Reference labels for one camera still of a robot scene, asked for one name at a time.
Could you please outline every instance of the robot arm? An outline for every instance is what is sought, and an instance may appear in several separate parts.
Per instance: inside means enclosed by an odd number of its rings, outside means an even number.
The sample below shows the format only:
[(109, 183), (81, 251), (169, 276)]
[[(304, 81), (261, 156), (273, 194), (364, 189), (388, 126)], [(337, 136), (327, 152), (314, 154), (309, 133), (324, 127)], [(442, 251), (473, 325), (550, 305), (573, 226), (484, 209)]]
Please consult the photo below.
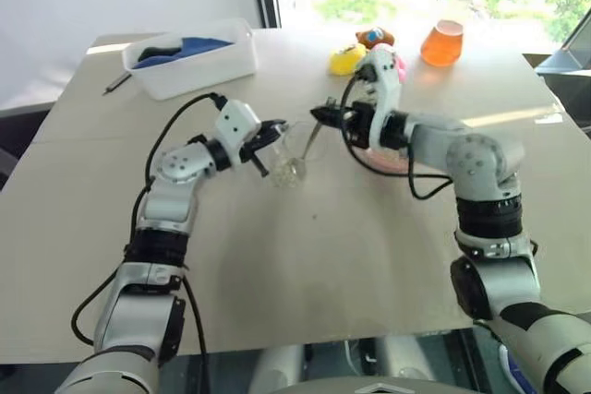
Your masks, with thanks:
[(152, 163), (151, 189), (95, 329), (95, 354), (57, 393), (157, 392), (159, 367), (176, 355), (181, 340), (185, 301), (175, 292), (185, 276), (199, 188), (218, 172), (246, 161), (266, 175), (255, 151), (276, 140), (282, 124), (261, 122), (248, 105), (226, 101), (214, 138), (195, 137)]
[(521, 222), (521, 144), (452, 119), (393, 109), (399, 98), (381, 96), (400, 93), (387, 59), (393, 60), (392, 54), (374, 49), (353, 80), (365, 81), (375, 108), (357, 101), (345, 113), (320, 107), (312, 114), (334, 127), (344, 115), (349, 140), (359, 148), (408, 149), (415, 161), (448, 174), (459, 219), (455, 239), (464, 253), (451, 266), (459, 305), (501, 338), (538, 392), (591, 392), (591, 325), (540, 300), (530, 239)]

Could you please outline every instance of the tabletop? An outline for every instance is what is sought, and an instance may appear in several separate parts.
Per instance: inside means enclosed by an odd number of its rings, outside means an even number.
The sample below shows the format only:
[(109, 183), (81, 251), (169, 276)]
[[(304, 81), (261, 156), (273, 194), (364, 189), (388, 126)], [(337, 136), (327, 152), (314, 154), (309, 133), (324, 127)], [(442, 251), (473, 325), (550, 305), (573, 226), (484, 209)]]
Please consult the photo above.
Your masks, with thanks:
[[(88, 355), (69, 330), (71, 313), (121, 260), (151, 144), (197, 94), (153, 101), (131, 79), (102, 96), (122, 72), (121, 48), (142, 37), (107, 36), (89, 49), (0, 196), (0, 363)], [(437, 69), (418, 58), (422, 37), (399, 39), (408, 64), (401, 108), (494, 125), (524, 142), (524, 222), (540, 244), (543, 298), (556, 309), (588, 311), (580, 264), (591, 260), (589, 140), (520, 54), (467, 34), (458, 63)], [(309, 109), (342, 93), (346, 79), (326, 67), (348, 36), (256, 30), (254, 39), (258, 73), (206, 90), (249, 103), (261, 119), (290, 121), (311, 121)], [(216, 114), (198, 105), (163, 147), (207, 134)], [(245, 165), (200, 192), (187, 265), (208, 348), (469, 325), (449, 277), (460, 256), (452, 190), (414, 201), (406, 181), (357, 166), (336, 131), (322, 130), (319, 143), (324, 153), (296, 189), (277, 188)], [(82, 315), (87, 333), (103, 301)], [(189, 319), (181, 353), (198, 348)]]

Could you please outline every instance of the orange bottle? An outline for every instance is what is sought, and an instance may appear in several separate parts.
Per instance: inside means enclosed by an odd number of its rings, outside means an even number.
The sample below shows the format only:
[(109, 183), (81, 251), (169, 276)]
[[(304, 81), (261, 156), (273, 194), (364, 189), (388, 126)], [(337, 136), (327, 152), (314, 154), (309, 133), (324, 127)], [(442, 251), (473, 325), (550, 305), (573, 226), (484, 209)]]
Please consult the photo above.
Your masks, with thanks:
[(437, 24), (421, 47), (423, 60), (434, 66), (449, 66), (460, 58), (464, 24), (472, 0), (450, 0)]

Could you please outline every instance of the blue cloth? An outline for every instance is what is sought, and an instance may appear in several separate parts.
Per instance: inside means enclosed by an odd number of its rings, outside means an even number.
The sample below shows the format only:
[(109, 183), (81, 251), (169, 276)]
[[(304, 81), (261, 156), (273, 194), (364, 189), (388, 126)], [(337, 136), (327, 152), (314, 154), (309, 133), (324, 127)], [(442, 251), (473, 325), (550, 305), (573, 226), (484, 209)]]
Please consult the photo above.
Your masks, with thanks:
[(218, 39), (203, 39), (201, 37), (184, 37), (181, 51), (174, 55), (153, 55), (134, 65), (134, 69), (145, 68), (148, 66), (155, 66), (167, 64), (174, 60), (183, 57), (190, 57), (191, 55), (207, 53), (208, 51), (217, 50), (224, 46), (231, 45), (231, 42), (220, 41)]

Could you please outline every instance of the orange liquid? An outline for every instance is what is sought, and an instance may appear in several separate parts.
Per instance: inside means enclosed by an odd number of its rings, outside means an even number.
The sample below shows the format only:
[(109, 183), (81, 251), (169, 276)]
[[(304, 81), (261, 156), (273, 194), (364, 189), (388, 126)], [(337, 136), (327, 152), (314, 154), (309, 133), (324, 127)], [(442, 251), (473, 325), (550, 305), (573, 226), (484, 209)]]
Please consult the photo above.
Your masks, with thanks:
[(449, 66), (462, 53), (464, 27), (452, 20), (440, 20), (421, 47), (423, 60), (434, 66)]

